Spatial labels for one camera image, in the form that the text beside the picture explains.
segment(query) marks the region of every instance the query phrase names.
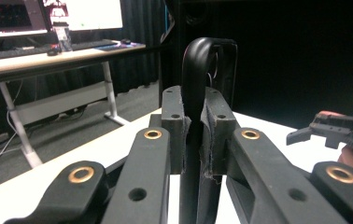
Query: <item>monitor screen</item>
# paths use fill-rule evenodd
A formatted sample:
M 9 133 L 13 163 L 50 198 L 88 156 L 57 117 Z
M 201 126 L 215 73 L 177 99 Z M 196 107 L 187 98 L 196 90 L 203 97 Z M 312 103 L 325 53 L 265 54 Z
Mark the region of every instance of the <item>monitor screen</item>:
M 47 31 L 40 0 L 0 0 L 0 37 L 45 34 Z
M 43 0 L 51 24 L 66 21 L 69 30 L 122 27 L 120 0 Z

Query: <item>gray floor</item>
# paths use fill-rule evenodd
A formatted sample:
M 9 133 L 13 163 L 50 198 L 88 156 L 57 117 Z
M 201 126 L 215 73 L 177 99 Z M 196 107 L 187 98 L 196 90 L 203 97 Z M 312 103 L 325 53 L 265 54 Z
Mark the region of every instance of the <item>gray floor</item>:
M 132 121 L 157 109 L 158 88 L 156 82 L 118 94 L 116 97 L 118 114 Z M 43 162 L 50 161 L 119 128 L 118 124 L 104 117 L 106 111 L 108 111 L 106 101 L 96 102 L 87 106 L 83 113 L 60 116 L 49 123 L 29 128 L 27 133 L 39 158 Z M 0 184 L 31 169 L 22 155 L 20 146 L 20 139 L 16 136 L 0 157 Z

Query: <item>brass insert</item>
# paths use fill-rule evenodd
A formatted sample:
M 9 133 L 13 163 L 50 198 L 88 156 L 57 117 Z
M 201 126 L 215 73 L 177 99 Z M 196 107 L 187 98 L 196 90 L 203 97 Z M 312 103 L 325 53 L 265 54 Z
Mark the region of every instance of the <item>brass insert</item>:
M 77 176 L 77 173 L 79 171 L 87 172 L 84 176 Z M 78 167 L 77 169 L 73 170 L 71 174 L 69 174 L 69 182 L 74 183 L 74 184 L 80 184 L 83 182 L 88 181 L 92 176 L 94 175 L 94 169 L 90 166 L 82 166 Z
M 157 130 L 149 130 L 145 132 L 145 137 L 147 139 L 158 139 L 162 136 L 162 132 L 157 131 Z
M 258 139 L 259 137 L 261 137 L 259 135 L 259 133 L 257 132 L 254 132 L 254 131 L 242 131 L 241 132 L 241 135 L 243 135 L 243 137 L 247 138 L 247 139 L 252 139 L 252 140 L 255 140 L 255 139 Z
M 329 166 L 326 173 L 333 179 L 346 184 L 353 184 L 353 174 L 346 169 L 337 166 Z

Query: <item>desk frame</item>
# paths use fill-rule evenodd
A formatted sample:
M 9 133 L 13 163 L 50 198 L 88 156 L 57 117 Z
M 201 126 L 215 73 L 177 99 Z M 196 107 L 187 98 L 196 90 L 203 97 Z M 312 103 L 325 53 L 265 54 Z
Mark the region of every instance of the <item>desk frame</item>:
M 92 103 L 104 97 L 107 97 L 109 105 L 109 112 L 106 112 L 105 116 L 120 125 L 129 123 L 128 120 L 118 116 L 108 60 L 110 57 L 140 53 L 139 49 L 144 49 L 145 45 L 133 43 L 129 47 L 124 46 L 125 48 L 120 48 L 120 46 L 123 47 L 123 45 L 118 44 L 115 46 L 117 49 L 110 51 L 86 49 L 62 53 L 55 57 L 40 54 L 0 60 L 0 90 L 7 104 L 7 111 L 10 113 L 16 132 L 21 139 L 21 151 L 32 168 L 35 168 L 43 162 L 31 146 L 23 126 L 25 124 L 62 113 L 68 109 Z M 6 81 L 11 79 L 46 75 L 55 71 L 80 68 L 96 63 L 100 63 L 103 67 L 104 82 L 25 105 L 14 105 L 7 88 Z

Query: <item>white table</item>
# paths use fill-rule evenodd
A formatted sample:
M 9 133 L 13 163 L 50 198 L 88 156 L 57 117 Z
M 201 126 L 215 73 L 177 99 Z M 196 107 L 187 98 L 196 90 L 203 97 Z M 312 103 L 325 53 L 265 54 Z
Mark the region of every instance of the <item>white table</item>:
M 242 127 L 255 128 L 266 133 L 274 144 L 294 164 L 311 172 L 319 161 L 336 161 L 339 149 L 325 148 L 325 138 L 313 136 L 311 141 L 286 146 L 286 136 L 294 129 L 272 122 L 236 114 Z M 64 167 L 75 161 L 98 161 L 105 167 L 128 155 L 135 134 L 148 127 L 149 115 L 107 133 L 90 143 L 48 161 L 33 170 L 0 185 L 0 223 L 12 217 L 26 217 L 36 208 L 45 190 Z M 217 223 L 239 223 L 232 200 L 225 185 L 219 201 Z M 168 223 L 178 223 L 178 175 L 171 176 Z
M 7 110 L 13 120 L 16 132 L 21 139 L 22 153 L 32 168 L 42 164 L 42 161 L 31 146 L 24 129 L 25 124 L 57 115 L 69 109 L 77 108 L 105 97 L 107 97 L 109 104 L 109 112 L 106 112 L 105 116 L 120 125 L 129 122 L 118 116 L 108 60 L 109 57 L 143 49 L 145 45 L 136 43 L 122 45 L 120 42 L 117 43 L 117 45 L 111 46 L 112 50 L 83 49 L 62 52 L 56 56 L 48 56 L 46 53 L 42 53 L 0 60 L 0 89 L 7 103 Z M 15 76 L 40 76 L 54 71 L 79 68 L 93 63 L 100 63 L 103 66 L 105 81 L 24 105 L 14 105 L 10 97 L 7 81 L 15 78 Z

